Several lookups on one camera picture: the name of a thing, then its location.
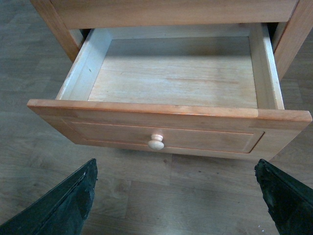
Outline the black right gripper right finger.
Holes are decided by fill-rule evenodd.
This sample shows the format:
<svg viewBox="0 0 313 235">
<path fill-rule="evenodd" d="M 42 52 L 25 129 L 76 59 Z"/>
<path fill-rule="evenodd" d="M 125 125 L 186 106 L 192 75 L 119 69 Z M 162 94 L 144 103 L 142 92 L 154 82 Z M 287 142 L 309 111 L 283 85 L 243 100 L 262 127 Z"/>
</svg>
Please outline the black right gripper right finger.
<svg viewBox="0 0 313 235">
<path fill-rule="evenodd" d="M 264 159 L 255 166 L 268 212 L 281 235 L 313 233 L 313 189 Z"/>
</svg>

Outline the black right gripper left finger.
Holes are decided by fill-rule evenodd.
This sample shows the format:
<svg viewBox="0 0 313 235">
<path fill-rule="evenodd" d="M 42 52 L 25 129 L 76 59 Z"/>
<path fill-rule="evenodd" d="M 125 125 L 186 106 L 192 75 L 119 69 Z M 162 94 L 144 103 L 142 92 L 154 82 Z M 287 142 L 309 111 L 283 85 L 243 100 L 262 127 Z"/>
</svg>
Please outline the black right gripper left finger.
<svg viewBox="0 0 313 235">
<path fill-rule="evenodd" d="M 0 226 L 2 235 L 79 235 L 91 211 L 97 180 L 90 159 L 31 206 Z"/>
</svg>

